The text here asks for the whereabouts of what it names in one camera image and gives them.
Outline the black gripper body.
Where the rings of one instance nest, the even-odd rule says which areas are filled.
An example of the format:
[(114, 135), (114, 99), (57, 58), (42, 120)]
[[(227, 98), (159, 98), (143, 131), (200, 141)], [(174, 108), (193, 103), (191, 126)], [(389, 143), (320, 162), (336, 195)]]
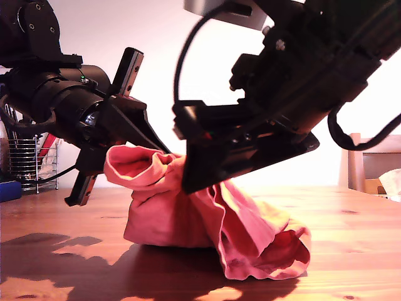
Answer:
[(103, 172), (107, 150), (126, 143), (112, 141), (96, 123), (101, 109), (109, 105), (110, 97), (130, 96), (143, 58), (143, 52), (126, 48), (114, 80), (107, 83), (104, 91), (98, 89), (99, 79), (104, 78), (100, 69), (89, 76), (78, 71), (75, 81), (62, 78), (51, 82), (51, 115), (55, 118), (52, 133), (80, 149), (75, 163), (78, 175), (71, 194), (65, 199), (67, 205), (87, 203), (97, 175)]
[(184, 100), (179, 83), (187, 50), (174, 78), (174, 130), (185, 140), (245, 140), (290, 132), (308, 134), (325, 116), (352, 101), (367, 85), (367, 52), (342, 48), (267, 47), (243, 54), (232, 68), (235, 105)]

